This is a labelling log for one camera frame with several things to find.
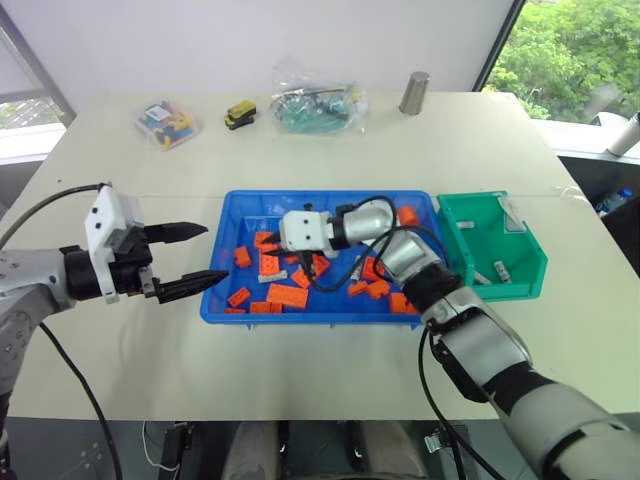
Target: blue tray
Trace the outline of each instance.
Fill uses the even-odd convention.
[[[247,287],[251,298],[241,308],[248,312],[249,302],[264,301],[269,284],[258,282],[258,254],[253,246],[255,232],[278,231],[278,221],[289,210],[304,210],[305,203],[311,203],[315,211],[329,211],[335,214],[338,205],[355,204],[372,195],[387,195],[396,207],[411,205],[420,218],[421,225],[430,228],[442,238],[436,220],[431,198],[420,191],[255,191],[234,190],[225,196],[218,235],[211,255],[209,268],[228,270],[229,276],[218,285],[209,288],[202,298],[200,315],[208,323],[241,324],[251,326],[264,323],[324,323],[324,324],[405,324],[417,326],[418,315],[390,313],[388,297],[373,300],[366,293],[349,297],[347,284],[333,293],[323,293],[313,288],[305,310],[285,307],[281,314],[226,314],[227,298],[242,287]],[[430,239],[423,235],[431,248],[440,251]],[[248,268],[237,268],[233,263],[233,251],[246,246],[252,264]],[[356,255],[365,250],[364,246],[340,251],[331,259],[331,266],[318,279],[321,285],[334,284],[353,265]],[[280,261],[281,269],[289,272],[289,277],[298,264]],[[290,278],[277,283],[297,286]],[[399,291],[393,286],[392,291]]]

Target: green plastic bin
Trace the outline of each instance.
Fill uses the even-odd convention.
[[[487,301],[536,298],[542,290],[547,256],[523,222],[526,231],[508,232],[508,216],[498,202],[507,192],[439,195],[438,220],[442,227],[451,266],[464,284]],[[474,222],[473,228],[458,228],[458,222]],[[494,262],[502,261],[513,283],[502,283]],[[492,282],[474,282],[479,272]]]

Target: silver robot arm segment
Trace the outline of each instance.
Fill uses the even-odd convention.
[[[282,248],[305,250],[298,221],[280,224]],[[371,242],[389,230],[390,208],[370,202],[331,217],[324,212],[324,239],[331,255]],[[381,245],[376,245],[379,252]],[[432,352],[460,393],[489,402],[532,469],[552,480],[640,479],[640,435],[577,390],[535,372],[522,339],[475,292],[443,265],[413,232],[400,230],[380,261],[434,336]]]

